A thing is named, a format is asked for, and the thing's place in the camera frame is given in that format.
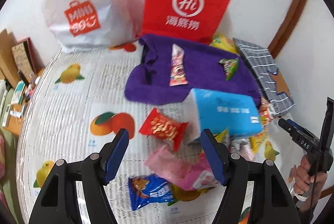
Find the person's right hand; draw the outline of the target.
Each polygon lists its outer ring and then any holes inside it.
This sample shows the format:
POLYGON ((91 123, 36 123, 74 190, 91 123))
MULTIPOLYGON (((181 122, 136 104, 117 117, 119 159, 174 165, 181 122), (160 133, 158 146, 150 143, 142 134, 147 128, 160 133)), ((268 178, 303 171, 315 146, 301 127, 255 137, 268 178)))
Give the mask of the person's right hand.
POLYGON ((309 176, 309 169, 310 163, 304 155, 301 158, 300 165, 297 167, 295 183, 293 185, 294 192, 298 195, 302 195, 309 191, 310 184, 312 183, 314 187, 314 196, 319 198, 325 182, 327 181, 328 174, 324 172, 317 173, 316 182, 314 182, 315 176, 309 176))

